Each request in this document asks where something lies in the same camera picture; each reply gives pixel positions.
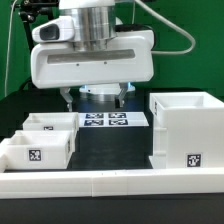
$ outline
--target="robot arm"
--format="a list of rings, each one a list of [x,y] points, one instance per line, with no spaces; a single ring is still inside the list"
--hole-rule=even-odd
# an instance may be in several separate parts
[[[72,86],[121,83],[122,106],[125,83],[151,79],[152,30],[116,32],[114,5],[114,0],[61,0],[60,17],[33,30],[39,44],[31,72],[38,88],[61,88],[71,104]]]

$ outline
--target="white box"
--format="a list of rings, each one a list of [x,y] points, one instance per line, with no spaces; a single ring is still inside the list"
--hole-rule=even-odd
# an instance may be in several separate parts
[[[66,169],[72,155],[70,131],[16,131],[0,145],[7,169]]]
[[[154,168],[224,167],[221,101],[205,92],[152,93],[150,110]]]
[[[75,138],[79,130],[78,113],[30,113],[23,123],[25,131],[71,131],[71,149],[75,152]]]

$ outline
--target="green wall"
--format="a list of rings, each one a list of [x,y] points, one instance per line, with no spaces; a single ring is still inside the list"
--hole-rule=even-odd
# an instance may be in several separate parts
[[[3,97],[8,23],[9,0],[0,1],[0,98]],[[189,31],[196,39],[195,50],[183,56],[153,56],[154,77],[150,82],[138,83],[140,87],[196,87],[213,95],[224,96],[224,1],[204,0],[157,0],[151,7],[177,25]],[[116,13],[125,23],[132,19],[132,5],[119,4]],[[181,50],[189,47],[189,42],[170,30],[139,7],[136,23],[153,27],[157,45],[154,50]],[[14,14],[9,92],[16,91],[30,76],[29,51],[22,22]]]

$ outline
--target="open white box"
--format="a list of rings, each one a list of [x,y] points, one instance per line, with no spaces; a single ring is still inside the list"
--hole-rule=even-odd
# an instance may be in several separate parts
[[[224,104],[205,92],[152,93],[153,168],[224,167]]]
[[[78,113],[30,113],[23,123],[25,131],[71,131],[71,149],[75,151],[75,138],[79,130]]]
[[[5,168],[66,169],[72,155],[70,131],[16,131],[0,144]]]

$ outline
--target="metal cylinder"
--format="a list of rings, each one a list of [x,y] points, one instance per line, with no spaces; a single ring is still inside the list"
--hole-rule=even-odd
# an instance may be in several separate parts
[[[60,14],[73,18],[76,51],[104,50],[107,40],[116,36],[113,6],[65,9]]]

